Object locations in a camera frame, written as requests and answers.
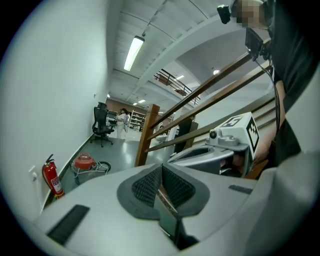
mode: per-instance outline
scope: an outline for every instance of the office chair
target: office chair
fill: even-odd
[[[106,134],[110,134],[115,131],[112,128],[108,128],[106,125],[108,110],[104,108],[98,108],[95,106],[93,112],[94,112],[94,124],[92,125],[92,131],[94,133],[94,138],[90,140],[90,143],[92,143],[93,141],[100,140],[101,148],[104,147],[102,141],[111,142],[111,145],[113,145],[114,143],[111,140],[109,140],[108,137],[106,136]]]

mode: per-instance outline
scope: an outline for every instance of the fire extinguisher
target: fire extinguisher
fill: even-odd
[[[59,199],[60,197],[65,195],[65,192],[61,186],[59,177],[57,175],[57,167],[54,163],[54,159],[51,159],[51,157],[54,154],[51,154],[49,158],[45,161],[43,167],[42,167],[42,176],[46,182],[46,184],[49,186],[51,191],[53,192],[54,196]]]

